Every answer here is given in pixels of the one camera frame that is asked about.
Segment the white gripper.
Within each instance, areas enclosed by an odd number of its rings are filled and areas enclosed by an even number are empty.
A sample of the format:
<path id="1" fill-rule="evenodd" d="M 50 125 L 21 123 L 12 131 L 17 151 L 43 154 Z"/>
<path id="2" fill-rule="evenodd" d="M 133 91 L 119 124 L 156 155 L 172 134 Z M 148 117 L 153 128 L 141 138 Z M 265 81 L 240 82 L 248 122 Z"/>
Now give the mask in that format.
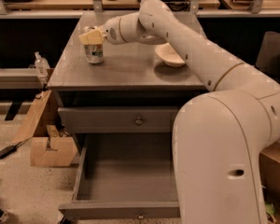
<path id="1" fill-rule="evenodd" d="M 109 43 L 117 45 L 122 44 L 123 39 L 119 29 L 120 17 L 109 19 L 104 24 L 104 32 L 100 29 L 90 29 L 79 36 L 83 45 L 102 45 L 106 39 Z"/>

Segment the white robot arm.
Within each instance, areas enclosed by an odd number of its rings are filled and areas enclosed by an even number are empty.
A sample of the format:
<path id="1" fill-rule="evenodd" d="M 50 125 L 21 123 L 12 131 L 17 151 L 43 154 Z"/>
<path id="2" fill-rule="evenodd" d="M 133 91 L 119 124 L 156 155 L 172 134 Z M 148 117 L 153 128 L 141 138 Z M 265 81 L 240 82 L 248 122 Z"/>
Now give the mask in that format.
<path id="1" fill-rule="evenodd" d="M 80 35 L 84 45 L 167 42 L 207 88 L 173 128 L 182 224 L 268 224 L 259 154 L 280 139 L 280 85 L 179 21 L 160 0 Z"/>

